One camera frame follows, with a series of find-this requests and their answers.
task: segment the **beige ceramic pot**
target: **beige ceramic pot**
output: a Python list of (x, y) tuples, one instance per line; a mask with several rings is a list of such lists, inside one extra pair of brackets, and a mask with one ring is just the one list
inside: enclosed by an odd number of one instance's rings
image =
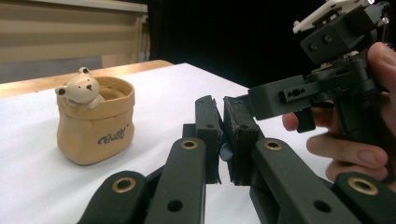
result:
[(134, 137), (134, 86), (116, 77), (96, 80), (105, 100), (95, 108), (86, 104), (71, 106), (66, 98), (57, 98), (58, 147), (66, 158), (81, 165), (120, 153), (131, 145)]

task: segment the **black 3d-printed part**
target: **black 3d-printed part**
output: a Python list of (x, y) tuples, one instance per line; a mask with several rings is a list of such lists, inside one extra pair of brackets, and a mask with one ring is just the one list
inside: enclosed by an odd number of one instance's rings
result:
[(195, 124), (183, 124), (182, 137), (195, 137)]
[(362, 223), (396, 223), (396, 194), (372, 177), (340, 174), (333, 191)]
[(204, 223), (205, 143), (178, 139), (169, 153), (145, 224)]
[[(259, 170), (257, 175), (267, 184), (263, 187), (263, 182), (253, 182), (250, 191), (258, 215), (271, 214), (261, 220), (277, 218), (273, 223), (293, 224), (361, 223), (286, 143), (262, 138), (252, 155)], [(261, 202), (268, 192), (274, 196), (279, 210)]]
[(224, 97), (225, 132), (233, 149), (233, 157), (227, 164), (231, 181), (236, 186), (250, 185), (253, 167), (251, 150), (263, 136), (248, 107), (236, 98)]
[(150, 199), (154, 197), (162, 173), (163, 166), (146, 176), (148, 196), (150, 197)]
[(305, 133), (308, 131), (315, 130), (317, 125), (315, 124), (314, 116), (310, 107), (294, 112), (298, 119), (298, 133)]
[(208, 95), (196, 100), (195, 137), (206, 144), (206, 184), (221, 183), (219, 178), (221, 136), (216, 102), (212, 100), (212, 96)]
[(122, 171), (108, 177), (93, 194), (78, 224), (143, 223), (148, 206), (146, 178)]
[(300, 45), (314, 64), (326, 63), (349, 53), (364, 39), (354, 34), (344, 20), (345, 14), (301, 41)]
[[(310, 98), (311, 94), (309, 93), (310, 90), (308, 89), (311, 87), (305, 87), (304, 92), (301, 92), (301, 88), (299, 87), (304, 84), (304, 77), (297, 76), (262, 84), (248, 90), (248, 96), (250, 98), (254, 117), (257, 120), (269, 119), (278, 115), (310, 107), (312, 103)], [(305, 97), (301, 97), (292, 102), (287, 102), (286, 99), (283, 99), (281, 93), (292, 87), (295, 88), (294, 95), (299, 94), (304, 95)]]

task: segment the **screw hole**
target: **screw hole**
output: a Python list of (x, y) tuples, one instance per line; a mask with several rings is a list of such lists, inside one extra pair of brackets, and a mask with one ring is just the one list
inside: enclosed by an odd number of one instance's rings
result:
[(321, 212), (330, 213), (332, 208), (323, 201), (314, 201), (314, 206)]
[(347, 180), (347, 183), (354, 190), (363, 194), (376, 195), (378, 193), (378, 188), (376, 187), (376, 185), (363, 178), (352, 176)]
[(288, 92), (288, 97), (296, 97), (296, 96), (299, 96), (300, 94), (304, 94), (304, 93), (305, 93), (304, 89), (294, 90), (294, 91)]
[(183, 208), (183, 203), (179, 200), (173, 200), (168, 203), (168, 210), (171, 212), (178, 212)]
[(184, 141), (181, 143), (181, 146), (185, 149), (195, 149), (198, 147), (198, 143), (194, 141)]
[(280, 150), (282, 148), (282, 145), (278, 142), (265, 142), (265, 146), (271, 150)]
[(113, 183), (113, 191), (124, 193), (134, 188), (136, 181), (131, 177), (123, 177)]

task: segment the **brass insert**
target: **brass insert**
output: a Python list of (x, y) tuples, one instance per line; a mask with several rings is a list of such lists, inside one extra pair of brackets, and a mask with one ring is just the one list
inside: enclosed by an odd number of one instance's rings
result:
[(134, 188), (136, 181), (131, 177), (123, 177), (113, 183), (113, 191), (124, 193)]
[(350, 187), (360, 193), (367, 195), (378, 194), (378, 188), (368, 180), (352, 176), (347, 180), (347, 183)]
[(198, 147), (198, 143), (192, 140), (188, 140), (188, 141), (183, 141), (181, 143), (181, 146), (184, 149), (196, 149)]
[(271, 150), (280, 150), (282, 149), (282, 145), (276, 141), (266, 141), (265, 146)]

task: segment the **wooden edge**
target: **wooden edge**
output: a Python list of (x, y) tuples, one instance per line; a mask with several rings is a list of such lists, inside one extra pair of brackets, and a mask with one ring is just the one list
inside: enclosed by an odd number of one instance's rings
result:
[[(167, 61), (155, 60), (144, 63), (133, 63), (128, 65), (91, 70), (91, 74), (94, 77), (119, 77), (127, 74), (134, 74), (171, 65), (172, 64)], [(75, 76), (76, 73), (0, 84), (0, 98), (56, 88), (58, 86), (62, 86), (72, 76)]]

